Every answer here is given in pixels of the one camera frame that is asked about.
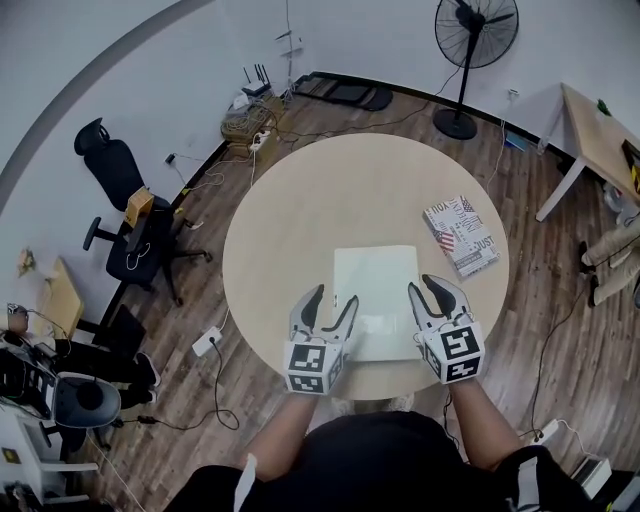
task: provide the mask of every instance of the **black chair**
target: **black chair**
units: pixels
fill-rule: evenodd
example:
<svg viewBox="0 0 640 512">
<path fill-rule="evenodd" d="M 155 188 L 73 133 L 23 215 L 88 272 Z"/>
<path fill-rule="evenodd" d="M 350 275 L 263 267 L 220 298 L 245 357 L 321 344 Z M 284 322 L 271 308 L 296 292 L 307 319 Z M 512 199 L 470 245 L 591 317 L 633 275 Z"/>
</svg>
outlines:
<svg viewBox="0 0 640 512">
<path fill-rule="evenodd" d="M 114 208 L 124 212 L 129 198 L 144 187 L 144 182 L 129 147 L 121 140 L 111 139 L 101 122 L 102 118 L 99 118 L 82 128 L 73 146 L 76 154 L 84 157 L 85 165 Z M 151 282 L 162 269 L 173 300 L 182 306 L 182 299 L 175 290 L 171 262 L 193 256 L 203 256 L 207 262 L 213 258 L 204 250 L 177 249 L 177 237 L 184 223 L 173 229 L 173 214 L 174 209 L 168 201 L 155 197 L 151 213 L 139 218 L 135 229 L 123 222 L 118 233 L 111 233 L 100 229 L 101 219 L 96 217 L 83 249 L 88 251 L 96 237 L 113 242 L 107 272 L 125 284 L 137 284 L 146 291 L 153 290 Z"/>
<path fill-rule="evenodd" d="M 99 429 L 123 425 L 118 418 L 120 394 L 112 384 L 79 373 L 56 375 L 37 366 L 31 357 L 20 358 L 4 349 L 0 350 L 0 396 L 18 406 L 31 406 L 44 420 L 55 422 L 49 427 L 40 422 L 49 448 L 49 436 L 57 433 L 62 437 L 63 451 L 75 452 L 92 429 L 98 445 L 109 449 Z"/>
</svg>

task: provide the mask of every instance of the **chair base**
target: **chair base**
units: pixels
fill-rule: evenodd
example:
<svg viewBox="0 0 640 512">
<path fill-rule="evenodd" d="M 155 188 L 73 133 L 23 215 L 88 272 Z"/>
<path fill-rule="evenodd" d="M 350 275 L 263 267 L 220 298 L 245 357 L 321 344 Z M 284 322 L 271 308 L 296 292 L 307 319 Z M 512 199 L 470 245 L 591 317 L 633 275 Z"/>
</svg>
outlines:
<svg viewBox="0 0 640 512">
<path fill-rule="evenodd" d="M 184 305 L 184 301 L 181 297 L 178 297 L 178 293 L 176 292 L 175 283 L 173 281 L 173 270 L 171 269 L 171 263 L 173 260 L 178 258 L 194 258 L 202 256 L 207 263 L 213 261 L 213 256 L 208 251 L 204 250 L 196 250 L 196 251 L 174 251 L 171 257 L 163 262 L 162 264 L 162 273 L 169 285 L 169 292 L 171 293 L 171 298 L 175 302 L 176 306 L 179 308 Z"/>
</svg>

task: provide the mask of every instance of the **white paper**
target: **white paper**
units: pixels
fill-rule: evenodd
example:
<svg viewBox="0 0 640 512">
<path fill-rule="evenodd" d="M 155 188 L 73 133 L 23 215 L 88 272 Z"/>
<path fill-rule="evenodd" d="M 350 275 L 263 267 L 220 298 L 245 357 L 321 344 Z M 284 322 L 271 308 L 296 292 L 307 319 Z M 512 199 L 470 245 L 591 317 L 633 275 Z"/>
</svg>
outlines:
<svg viewBox="0 0 640 512">
<path fill-rule="evenodd" d="M 333 321 L 353 295 L 360 302 L 347 347 L 349 360 L 421 358 L 413 341 L 417 326 L 407 292 L 410 282 L 419 283 L 413 246 L 336 249 Z"/>
</svg>

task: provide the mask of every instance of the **power strip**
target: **power strip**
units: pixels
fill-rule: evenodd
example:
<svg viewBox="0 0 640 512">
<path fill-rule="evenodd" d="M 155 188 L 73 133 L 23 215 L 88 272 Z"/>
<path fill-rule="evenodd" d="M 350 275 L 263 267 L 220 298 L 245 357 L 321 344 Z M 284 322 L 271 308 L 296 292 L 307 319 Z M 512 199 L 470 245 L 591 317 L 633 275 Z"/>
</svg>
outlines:
<svg viewBox="0 0 640 512">
<path fill-rule="evenodd" d="M 211 348 L 213 348 L 213 343 L 211 339 L 215 343 L 218 343 L 222 339 L 222 334 L 220 333 L 220 329 L 218 329 L 215 325 L 205 332 L 198 341 L 196 341 L 191 348 L 196 353 L 198 357 L 202 357 L 205 355 Z"/>
<path fill-rule="evenodd" d="M 555 434 L 558 431 L 559 428 L 560 428 L 560 423 L 558 422 L 558 420 L 555 420 L 555 419 L 551 420 L 540 431 L 540 437 L 537 437 L 537 435 L 534 435 L 533 439 L 531 441 L 529 441 L 529 446 L 543 445 L 544 443 L 549 441 L 549 439 L 551 439 L 553 434 Z"/>
<path fill-rule="evenodd" d="M 267 139 L 269 138 L 269 135 L 271 135 L 271 130 L 265 130 L 264 133 L 257 133 L 256 137 L 254 137 L 254 140 L 257 138 L 258 140 L 255 141 L 253 144 L 251 144 L 251 146 L 249 146 L 249 151 L 251 153 L 257 153 L 258 151 L 260 151 L 260 148 L 262 147 L 262 145 L 267 141 Z"/>
</svg>

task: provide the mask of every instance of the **black shirt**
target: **black shirt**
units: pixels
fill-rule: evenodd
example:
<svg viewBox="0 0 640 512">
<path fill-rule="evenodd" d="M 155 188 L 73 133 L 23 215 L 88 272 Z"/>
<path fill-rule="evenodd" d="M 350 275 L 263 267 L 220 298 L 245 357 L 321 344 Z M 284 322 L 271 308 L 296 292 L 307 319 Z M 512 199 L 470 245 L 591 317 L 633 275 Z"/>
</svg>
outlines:
<svg viewBox="0 0 640 512">
<path fill-rule="evenodd" d="M 229 467 L 200 468 L 166 510 L 233 510 L 241 474 Z M 531 503 L 536 506 L 527 508 Z M 546 448 L 523 448 L 492 473 L 465 464 L 432 419 L 387 412 L 338 418 L 311 432 L 289 473 L 254 482 L 242 512 L 533 511 L 537 504 L 545 511 L 589 507 L 580 485 Z"/>
</svg>

